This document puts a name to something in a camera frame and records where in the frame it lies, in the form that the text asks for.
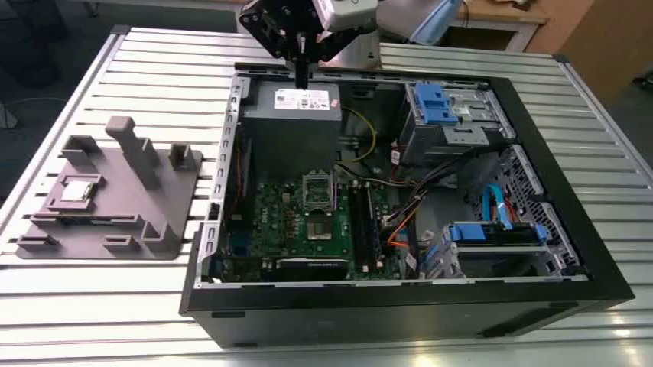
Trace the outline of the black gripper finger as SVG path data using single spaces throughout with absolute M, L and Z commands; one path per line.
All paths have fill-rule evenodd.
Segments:
M 270 55 L 279 59 L 283 58 L 286 66 L 295 73 L 295 87 L 302 89 L 302 52 L 301 52 L 301 33 L 275 31 L 259 18 L 252 6 L 244 6 L 238 15 L 238 22 L 258 40 Z
M 330 61 L 351 44 L 358 31 L 338 31 L 325 38 L 311 32 L 302 35 L 302 89 L 307 89 L 314 66 L 319 61 Z

